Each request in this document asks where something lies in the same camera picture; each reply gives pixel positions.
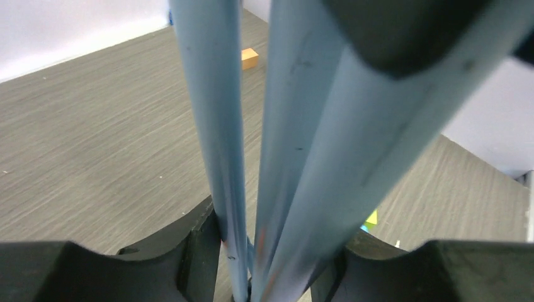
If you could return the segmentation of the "light blue music stand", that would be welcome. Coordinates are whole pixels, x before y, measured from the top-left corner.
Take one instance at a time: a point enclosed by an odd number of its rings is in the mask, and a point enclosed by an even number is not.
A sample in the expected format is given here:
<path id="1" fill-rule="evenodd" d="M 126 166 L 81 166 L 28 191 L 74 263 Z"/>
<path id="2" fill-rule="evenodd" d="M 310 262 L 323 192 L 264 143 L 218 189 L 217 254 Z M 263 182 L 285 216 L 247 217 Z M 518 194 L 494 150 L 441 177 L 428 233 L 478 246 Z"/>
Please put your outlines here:
<path id="1" fill-rule="evenodd" d="M 240 1 L 171 1 L 236 301 L 295 301 L 533 29 L 532 1 L 272 1 L 254 245 Z"/>

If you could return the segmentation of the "tan wooden block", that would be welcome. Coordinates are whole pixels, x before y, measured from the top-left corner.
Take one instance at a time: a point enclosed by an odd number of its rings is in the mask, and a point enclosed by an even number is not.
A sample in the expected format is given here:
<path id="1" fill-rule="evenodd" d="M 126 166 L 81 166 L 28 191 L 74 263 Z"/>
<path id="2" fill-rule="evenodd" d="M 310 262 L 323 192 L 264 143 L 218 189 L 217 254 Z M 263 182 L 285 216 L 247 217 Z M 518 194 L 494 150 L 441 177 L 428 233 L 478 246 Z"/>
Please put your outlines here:
<path id="1" fill-rule="evenodd" d="M 259 60 L 258 53 L 253 48 L 246 48 L 241 51 L 242 70 L 248 70 L 257 66 Z"/>

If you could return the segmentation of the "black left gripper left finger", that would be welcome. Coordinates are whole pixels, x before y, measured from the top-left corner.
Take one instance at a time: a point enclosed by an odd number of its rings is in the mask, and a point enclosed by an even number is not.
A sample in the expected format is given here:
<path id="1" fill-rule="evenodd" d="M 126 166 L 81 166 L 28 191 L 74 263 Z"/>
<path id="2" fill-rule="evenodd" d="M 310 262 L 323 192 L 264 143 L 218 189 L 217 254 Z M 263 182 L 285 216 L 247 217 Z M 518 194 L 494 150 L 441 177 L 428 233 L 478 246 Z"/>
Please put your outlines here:
<path id="1" fill-rule="evenodd" d="M 118 251 L 3 242 L 2 301 L 212 301 L 220 235 L 211 198 Z"/>

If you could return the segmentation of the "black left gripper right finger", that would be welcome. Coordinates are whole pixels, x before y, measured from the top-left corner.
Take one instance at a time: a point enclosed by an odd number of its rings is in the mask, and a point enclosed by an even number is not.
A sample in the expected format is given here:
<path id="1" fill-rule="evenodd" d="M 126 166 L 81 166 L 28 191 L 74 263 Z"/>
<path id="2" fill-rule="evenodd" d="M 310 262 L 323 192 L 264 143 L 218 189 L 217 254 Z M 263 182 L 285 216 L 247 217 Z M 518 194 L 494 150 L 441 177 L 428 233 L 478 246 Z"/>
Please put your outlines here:
<path id="1" fill-rule="evenodd" d="M 430 240 L 406 252 L 360 231 L 310 292 L 313 301 L 532 301 L 533 245 Z"/>

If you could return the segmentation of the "lime green wooden block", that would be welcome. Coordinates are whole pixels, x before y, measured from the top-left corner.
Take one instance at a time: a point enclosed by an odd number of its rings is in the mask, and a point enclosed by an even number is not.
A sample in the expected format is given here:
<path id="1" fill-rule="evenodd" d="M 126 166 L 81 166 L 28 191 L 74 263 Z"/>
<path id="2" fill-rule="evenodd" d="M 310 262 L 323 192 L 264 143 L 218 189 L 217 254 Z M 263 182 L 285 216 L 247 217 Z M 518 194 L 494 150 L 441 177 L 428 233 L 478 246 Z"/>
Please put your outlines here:
<path id="1" fill-rule="evenodd" d="M 364 225 L 368 229 L 372 229 L 378 223 L 378 211 L 374 210 L 371 215 L 365 220 Z"/>

